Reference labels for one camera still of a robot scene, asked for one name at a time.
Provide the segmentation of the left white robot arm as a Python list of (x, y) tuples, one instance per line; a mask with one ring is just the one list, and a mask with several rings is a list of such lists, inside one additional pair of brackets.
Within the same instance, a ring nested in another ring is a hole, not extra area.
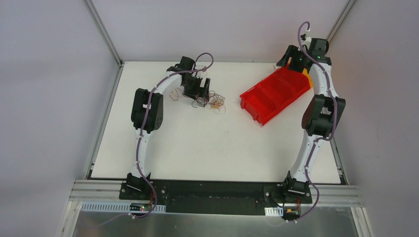
[(151, 90), (138, 88), (135, 91), (130, 115), (135, 129), (135, 154), (131, 171), (121, 186), (121, 199), (133, 195), (143, 200), (155, 195), (150, 181), (151, 170), (146, 165), (147, 147), (163, 123), (164, 96), (180, 88), (183, 96), (207, 103), (210, 79), (204, 79), (202, 74), (212, 65), (213, 62), (210, 62), (199, 67), (197, 60), (183, 56), (179, 63), (167, 68), (164, 78)]

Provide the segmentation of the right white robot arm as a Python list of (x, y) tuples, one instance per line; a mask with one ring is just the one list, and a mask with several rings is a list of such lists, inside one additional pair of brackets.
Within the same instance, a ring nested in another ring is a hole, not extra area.
[(300, 73), (307, 70), (314, 95), (302, 117), (304, 134), (297, 159), (279, 188), (281, 198), (286, 202), (310, 196), (312, 166), (322, 144), (333, 138), (346, 106), (345, 99), (339, 98), (332, 82), (332, 63), (326, 56), (329, 42), (302, 35), (298, 44), (289, 45), (277, 66), (289, 63), (288, 70)]

